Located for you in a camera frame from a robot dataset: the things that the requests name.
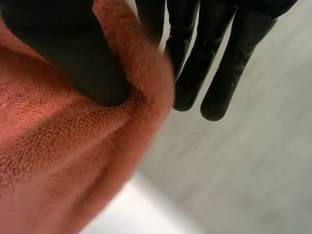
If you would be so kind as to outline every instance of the fabric texture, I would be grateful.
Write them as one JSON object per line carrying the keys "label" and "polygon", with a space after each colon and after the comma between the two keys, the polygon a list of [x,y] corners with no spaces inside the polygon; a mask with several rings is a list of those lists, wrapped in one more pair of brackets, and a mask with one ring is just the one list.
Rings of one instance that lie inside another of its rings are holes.
{"label": "fabric texture", "polygon": [[171,109],[169,62],[124,0],[93,9],[133,85],[118,107],[80,95],[0,21],[1,233],[80,231],[129,179]]}

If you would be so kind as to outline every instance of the black glove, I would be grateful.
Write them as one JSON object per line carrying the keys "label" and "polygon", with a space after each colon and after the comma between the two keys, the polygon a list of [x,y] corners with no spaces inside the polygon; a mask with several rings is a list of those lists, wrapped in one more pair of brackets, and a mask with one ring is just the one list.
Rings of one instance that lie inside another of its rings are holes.
{"label": "black glove", "polygon": [[[225,115],[235,88],[257,44],[297,0],[167,0],[171,26],[166,52],[173,66],[174,108],[187,111],[194,104],[232,18],[230,40],[202,102],[204,118]],[[158,43],[164,24],[165,0],[136,0],[142,28]],[[197,37],[181,72],[199,9]]]}
{"label": "black glove", "polygon": [[123,103],[130,85],[92,11],[93,0],[0,0],[2,18],[22,42],[59,68],[88,98]]}

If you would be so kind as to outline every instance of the orange towel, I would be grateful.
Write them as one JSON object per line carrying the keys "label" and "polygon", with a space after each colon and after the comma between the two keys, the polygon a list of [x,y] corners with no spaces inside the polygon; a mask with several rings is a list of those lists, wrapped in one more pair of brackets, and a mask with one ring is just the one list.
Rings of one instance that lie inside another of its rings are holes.
{"label": "orange towel", "polygon": [[0,21],[0,230],[73,234],[120,190],[173,102],[171,68],[124,0],[94,5],[134,90],[114,108],[78,94]]}

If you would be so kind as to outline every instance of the white surface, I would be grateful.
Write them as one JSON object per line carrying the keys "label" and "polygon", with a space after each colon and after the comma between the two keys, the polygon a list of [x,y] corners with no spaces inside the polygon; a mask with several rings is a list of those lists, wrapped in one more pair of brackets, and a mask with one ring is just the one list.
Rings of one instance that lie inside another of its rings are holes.
{"label": "white surface", "polygon": [[229,32],[193,108],[172,111],[141,171],[205,234],[312,234],[312,0],[279,18],[225,117],[209,122],[200,105]]}
{"label": "white surface", "polygon": [[136,175],[80,234],[202,234]]}

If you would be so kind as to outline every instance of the gray floor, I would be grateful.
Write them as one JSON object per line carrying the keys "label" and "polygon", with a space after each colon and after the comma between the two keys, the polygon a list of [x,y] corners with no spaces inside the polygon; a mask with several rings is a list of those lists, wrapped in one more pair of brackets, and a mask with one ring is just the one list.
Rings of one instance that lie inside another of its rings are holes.
{"label": "gray floor", "polygon": [[172,111],[140,169],[204,233],[311,234],[312,1],[279,19],[225,118],[208,122],[199,108],[225,45],[194,107]]}

